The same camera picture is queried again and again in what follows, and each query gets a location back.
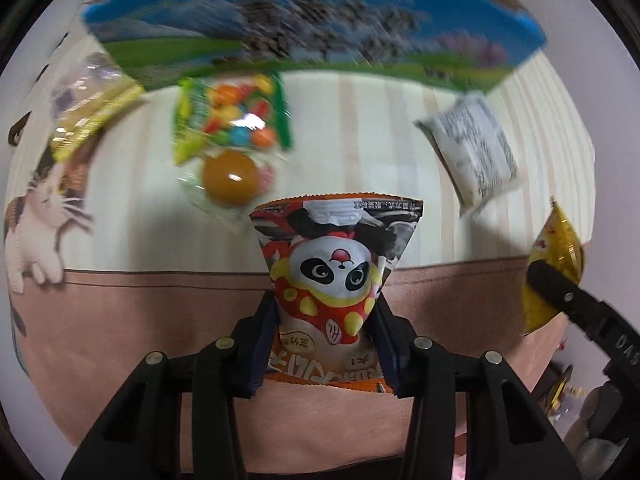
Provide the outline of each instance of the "transparent plastic wrapper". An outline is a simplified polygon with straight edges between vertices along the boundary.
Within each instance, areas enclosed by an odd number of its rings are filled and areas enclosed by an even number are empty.
[[[493,197],[522,184],[502,127],[480,92],[418,126],[449,172],[461,215],[480,211]]]
[[[422,202],[376,194],[303,196],[258,206],[280,313],[268,377],[386,391],[362,326],[422,216]]]
[[[538,235],[527,261],[527,269],[537,260],[544,260],[574,282],[580,282],[584,271],[584,255],[578,235],[569,223],[560,206],[551,199],[551,214]],[[525,315],[525,333],[533,332],[546,325],[558,311],[546,303],[524,283],[522,308]]]
[[[191,202],[240,232],[291,146],[278,75],[180,81],[174,162]]]
[[[56,130],[50,148],[57,162],[130,107],[145,89],[111,59],[95,52],[67,73],[52,92]]]
[[[174,162],[180,166],[208,146],[273,151],[291,146],[287,105],[277,74],[178,84]]]

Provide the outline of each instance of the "table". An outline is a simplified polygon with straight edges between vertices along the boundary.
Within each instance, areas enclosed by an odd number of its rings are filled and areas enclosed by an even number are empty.
[[[65,42],[23,104],[33,113],[12,160],[7,204],[26,192],[52,131],[50,88],[97,48],[78,22]],[[285,85],[296,147],[268,198],[371,190],[423,199],[424,217],[384,288],[390,306],[452,351],[500,351],[533,387],[566,323],[558,317],[520,338],[526,254],[550,195],[584,242],[594,207],[593,147],[544,55],[489,95],[527,181],[473,220],[459,219],[448,176],[414,126],[454,94],[327,72],[290,73]],[[228,335],[269,286],[254,233],[225,231],[178,186],[175,95],[148,94],[101,141],[85,197],[92,228],[72,226],[60,237],[63,283],[40,287],[27,277],[24,293],[11,294],[22,362],[74,444],[144,354],[187,354]],[[401,452],[410,401],[269,381],[236,409],[247,469],[285,473]]]

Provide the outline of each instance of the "silver bolt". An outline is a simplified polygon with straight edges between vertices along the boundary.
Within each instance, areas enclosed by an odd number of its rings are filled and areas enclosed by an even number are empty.
[[[484,358],[492,365],[499,365],[502,362],[502,356],[495,350],[489,350],[486,354],[484,354]]]
[[[160,361],[164,359],[164,356],[161,352],[151,352],[146,355],[145,362],[148,365],[157,365]]]
[[[428,337],[421,335],[414,339],[414,345],[416,345],[420,350],[428,350],[433,346],[433,341]]]
[[[230,337],[219,337],[216,339],[216,348],[219,348],[220,350],[228,350],[235,344],[236,342]]]

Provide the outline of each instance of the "cat print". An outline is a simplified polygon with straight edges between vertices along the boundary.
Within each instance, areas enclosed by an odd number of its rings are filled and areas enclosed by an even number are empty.
[[[64,267],[58,253],[61,229],[69,222],[91,227],[91,217],[84,212],[84,188],[92,151],[91,146],[83,146],[68,161],[55,162],[47,149],[27,193],[7,206],[4,253],[11,291],[23,293],[25,273],[39,285],[62,281]]]

